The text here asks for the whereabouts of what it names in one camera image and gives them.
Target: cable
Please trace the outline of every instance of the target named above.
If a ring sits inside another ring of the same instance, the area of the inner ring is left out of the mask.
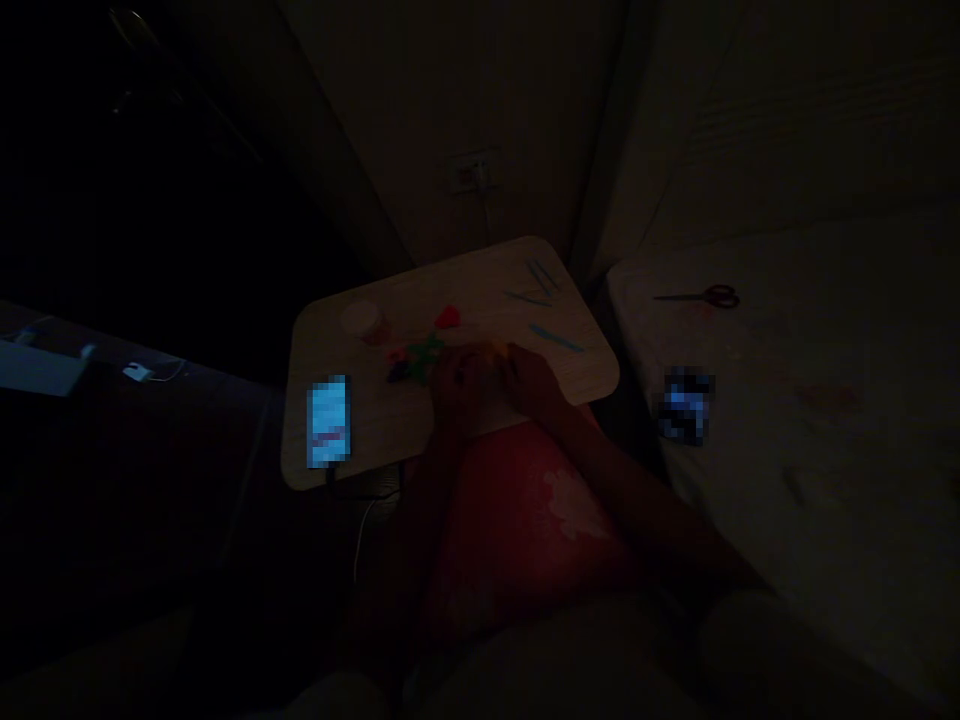
[[[186,366],[186,364],[187,364],[187,361],[186,361],[186,360],[181,360],[181,361],[180,361],[180,364],[177,365],[177,369],[173,371],[173,374],[172,374],[172,375],[170,375],[170,376],[168,376],[168,377],[165,377],[165,378],[148,378],[148,379],[149,379],[150,382],[170,382],[170,381],[173,380],[177,375],[180,374],[180,371],[183,370],[183,368]]]
[[[375,498],[374,500],[370,501],[370,504],[367,505],[367,509],[364,510],[363,512],[363,519],[360,520],[360,530],[359,532],[357,532],[357,551],[353,554],[353,584],[354,585],[357,584],[357,563],[360,560],[360,543],[363,541],[363,526],[366,525],[367,523],[367,515],[370,514],[370,511],[373,510],[373,506],[376,505],[378,502],[380,502],[381,500],[387,500],[389,498],[392,498],[398,492],[400,492],[399,488],[394,490],[392,493],[383,495],[382,497]]]
[[[39,325],[40,323],[46,322],[47,320],[52,320],[53,317],[54,317],[53,315],[44,315],[44,316],[43,316],[42,318],[40,318],[39,320],[34,320],[34,321],[32,321],[32,322],[28,322],[26,325],[24,325],[24,326],[23,326],[22,328],[20,328],[19,330],[14,330],[12,333],[7,333],[6,335],[0,335],[0,340],[6,340],[7,338],[11,338],[11,337],[14,337],[14,336],[16,336],[16,335],[22,335],[25,331],[29,330],[29,329],[32,328],[34,325]]]

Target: person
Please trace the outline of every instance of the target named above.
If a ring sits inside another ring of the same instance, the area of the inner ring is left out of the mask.
[[[328,672],[288,716],[928,715],[794,618],[713,527],[567,402],[542,356],[510,345],[496,365],[510,402],[567,454],[683,608],[689,632],[671,629],[657,603],[637,594],[595,598],[445,659],[442,681],[412,700],[411,632],[488,374],[482,348],[451,348],[431,377],[433,433],[358,581]]]

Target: white bedsheet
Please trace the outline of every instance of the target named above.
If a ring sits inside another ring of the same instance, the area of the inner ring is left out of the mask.
[[[608,288],[651,410],[716,377],[671,479],[809,622],[939,708],[960,667],[960,205],[623,261]],[[655,295],[733,285],[734,310]]]

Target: small wooden table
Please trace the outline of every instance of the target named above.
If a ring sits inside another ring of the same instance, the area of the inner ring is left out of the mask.
[[[548,298],[530,274],[535,258],[560,286]],[[549,302],[541,307],[507,297],[510,291]],[[393,328],[395,341],[379,348],[349,337],[340,313],[358,300],[376,303]],[[293,328],[290,375],[283,423],[281,467],[287,484],[306,490],[326,482],[326,471],[307,468],[307,392],[328,375],[351,378],[352,457],[337,468],[349,477],[422,452],[433,427],[430,393],[413,379],[386,382],[387,353],[422,342],[444,307],[460,311],[459,328],[440,330],[448,345],[501,339],[543,354],[557,374],[567,399],[576,404],[609,395],[620,367],[576,285],[554,249],[538,237],[523,237],[434,265],[395,275],[311,303]],[[574,352],[530,330],[535,323],[584,348]],[[478,435],[524,422],[491,381]]]

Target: smartphone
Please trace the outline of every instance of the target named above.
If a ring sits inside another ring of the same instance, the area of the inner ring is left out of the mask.
[[[331,375],[307,397],[307,467],[328,468],[350,457],[350,378]]]
[[[713,392],[713,375],[702,368],[670,368],[657,403],[660,434],[684,445],[703,445],[710,426]]]

